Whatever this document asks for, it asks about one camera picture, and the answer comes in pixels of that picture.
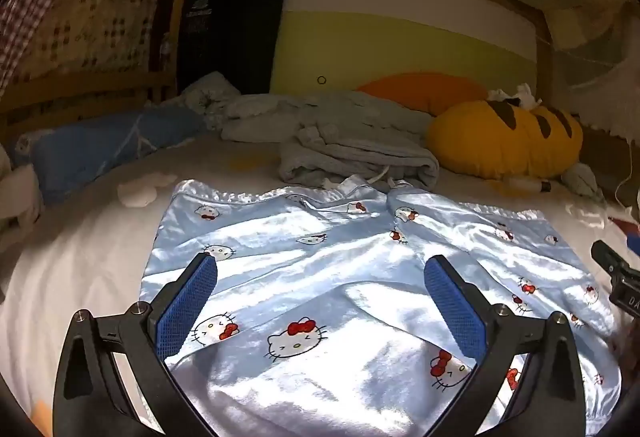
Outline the light blue Hello Kitty pants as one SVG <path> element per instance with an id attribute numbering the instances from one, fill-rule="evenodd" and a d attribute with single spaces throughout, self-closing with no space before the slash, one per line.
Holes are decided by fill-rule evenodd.
<path id="1" fill-rule="evenodd" d="M 469 379 L 423 282 L 445 256 L 488 301 L 567 316 L 586 432 L 610 418 L 622 377 L 620 323 L 587 266 L 536 210 L 459 203 L 357 177 L 329 191 L 232 194 L 180 184 L 158 227 L 140 296 L 192 258 L 218 281 L 169 370 L 221 436 L 419 436 Z"/>

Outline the grey-green small cloth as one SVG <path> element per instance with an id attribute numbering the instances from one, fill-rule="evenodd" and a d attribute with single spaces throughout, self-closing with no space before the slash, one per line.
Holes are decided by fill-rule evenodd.
<path id="1" fill-rule="evenodd" d="M 602 203 L 604 197 L 597 178 L 585 163 L 576 163 L 561 175 L 563 185 L 579 197 Z"/>

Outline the yellow tiger-striped plush pillow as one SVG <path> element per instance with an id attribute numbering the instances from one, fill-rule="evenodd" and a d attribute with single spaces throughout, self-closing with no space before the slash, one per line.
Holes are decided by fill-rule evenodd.
<path id="1" fill-rule="evenodd" d="M 559 176 L 579 162 L 583 141 L 582 125 L 562 110 L 492 100 L 449 108 L 424 137 L 443 168 L 485 179 Z"/>

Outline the white crumpled cloth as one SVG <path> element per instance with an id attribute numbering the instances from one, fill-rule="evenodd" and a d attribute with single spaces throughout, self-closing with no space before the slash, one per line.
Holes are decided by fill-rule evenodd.
<path id="1" fill-rule="evenodd" d="M 491 90 L 488 93 L 487 100 L 504 101 L 514 107 L 520 107 L 525 110 L 533 110 L 541 105 L 541 100 L 533 94 L 532 89 L 526 83 L 518 85 L 514 95 L 508 95 L 504 90 Z"/>

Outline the blue patterned pillow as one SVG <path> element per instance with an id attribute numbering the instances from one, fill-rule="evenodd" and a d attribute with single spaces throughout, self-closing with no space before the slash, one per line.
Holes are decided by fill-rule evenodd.
<path id="1" fill-rule="evenodd" d="M 205 131 L 204 119 L 188 108 L 145 108 L 23 134 L 13 157 L 32 164 L 44 204 L 53 205 L 117 166 Z"/>

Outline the orange pillow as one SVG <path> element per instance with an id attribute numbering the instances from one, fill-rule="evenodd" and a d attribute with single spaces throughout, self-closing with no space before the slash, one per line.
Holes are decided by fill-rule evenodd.
<path id="1" fill-rule="evenodd" d="M 439 116 L 462 102 L 485 100 L 488 96 L 488 90 L 473 80 L 437 72 L 387 75 L 357 90 L 431 116 Z"/>

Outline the crumpled grey blanket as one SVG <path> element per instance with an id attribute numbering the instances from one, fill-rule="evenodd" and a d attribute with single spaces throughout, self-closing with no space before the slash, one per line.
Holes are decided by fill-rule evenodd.
<path id="1" fill-rule="evenodd" d="M 232 142 L 278 144 L 317 124 L 372 127 L 418 142 L 433 116 L 361 92 L 320 95 L 242 95 L 224 75 L 213 72 L 164 103 L 203 120 L 207 131 Z"/>

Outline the plaid bed curtain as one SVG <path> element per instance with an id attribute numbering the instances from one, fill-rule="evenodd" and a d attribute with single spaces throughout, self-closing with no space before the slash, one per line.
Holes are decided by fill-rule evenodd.
<path id="1" fill-rule="evenodd" d="M 1 0 L 1 85 L 144 70 L 158 0 Z"/>

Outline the black hanging garment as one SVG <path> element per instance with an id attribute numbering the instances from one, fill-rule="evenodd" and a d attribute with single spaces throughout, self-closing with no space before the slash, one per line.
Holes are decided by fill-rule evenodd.
<path id="1" fill-rule="evenodd" d="M 270 90 L 284 0 L 184 0 L 179 90 L 218 72 L 243 95 Z"/>

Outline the wooden bed rail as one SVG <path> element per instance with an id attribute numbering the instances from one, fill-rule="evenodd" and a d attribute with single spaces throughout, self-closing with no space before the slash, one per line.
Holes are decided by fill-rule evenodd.
<path id="1" fill-rule="evenodd" d="M 1 125 L 28 130 L 58 126 L 95 116 L 139 110 L 149 101 L 175 93 L 168 72 L 76 72 L 50 75 L 6 87 Z"/>

